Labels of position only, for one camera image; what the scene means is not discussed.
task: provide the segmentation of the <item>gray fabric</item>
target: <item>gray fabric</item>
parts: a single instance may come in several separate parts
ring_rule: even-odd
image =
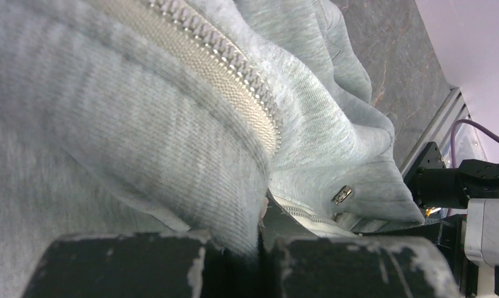
[[[141,34],[83,1],[0,0],[0,297],[62,233],[206,228],[252,256],[267,186],[351,230],[423,221],[335,6],[190,2],[273,87],[286,130],[271,162],[226,99]]]

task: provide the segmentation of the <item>white wall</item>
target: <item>white wall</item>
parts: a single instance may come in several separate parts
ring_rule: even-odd
[[[447,81],[474,121],[499,135],[499,0],[416,0]],[[491,162],[499,145],[480,134]]]

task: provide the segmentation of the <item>gray marble surface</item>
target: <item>gray marble surface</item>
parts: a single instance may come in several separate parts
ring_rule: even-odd
[[[372,79],[372,103],[394,123],[404,162],[450,92],[414,0],[332,0]]]

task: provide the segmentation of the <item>metal zipper slider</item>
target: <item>metal zipper slider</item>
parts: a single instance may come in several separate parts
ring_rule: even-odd
[[[335,203],[335,205],[339,205],[344,200],[346,200],[346,198],[349,197],[352,194],[352,192],[353,192],[352,188],[350,186],[348,186],[348,185],[345,185],[335,195],[335,197],[332,199],[332,202]]]

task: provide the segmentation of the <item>gray hoodie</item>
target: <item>gray hoodie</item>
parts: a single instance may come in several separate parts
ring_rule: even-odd
[[[319,235],[421,224],[370,97],[328,0],[0,0],[0,297],[64,233],[253,256],[268,188]]]

